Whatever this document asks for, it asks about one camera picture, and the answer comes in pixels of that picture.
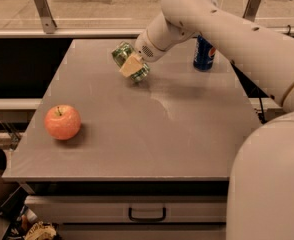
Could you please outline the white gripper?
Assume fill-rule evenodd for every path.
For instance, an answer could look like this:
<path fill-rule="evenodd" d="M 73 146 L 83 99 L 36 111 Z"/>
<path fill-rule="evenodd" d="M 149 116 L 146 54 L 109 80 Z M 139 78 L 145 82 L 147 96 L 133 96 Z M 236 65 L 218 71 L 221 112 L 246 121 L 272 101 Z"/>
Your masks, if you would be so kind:
<path fill-rule="evenodd" d="M 147 31 L 142 32 L 135 41 L 135 50 L 146 62 L 155 62 L 159 60 L 164 52 L 156 48 L 149 40 Z M 142 67 L 142 58 L 137 54 L 131 54 L 125 63 L 121 66 L 119 72 L 129 77 L 138 72 Z"/>

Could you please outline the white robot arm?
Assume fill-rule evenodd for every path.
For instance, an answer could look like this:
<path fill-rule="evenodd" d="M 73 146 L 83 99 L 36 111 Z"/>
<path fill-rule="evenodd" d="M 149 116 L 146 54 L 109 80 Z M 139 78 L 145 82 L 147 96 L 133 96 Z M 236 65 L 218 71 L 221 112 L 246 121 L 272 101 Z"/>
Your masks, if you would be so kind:
<path fill-rule="evenodd" d="M 198 33 L 284 114 L 252 133 L 234 160 L 226 240 L 294 240 L 294 38 L 218 8 L 214 0 L 161 0 L 121 66 L 129 77 L 144 63 Z"/>

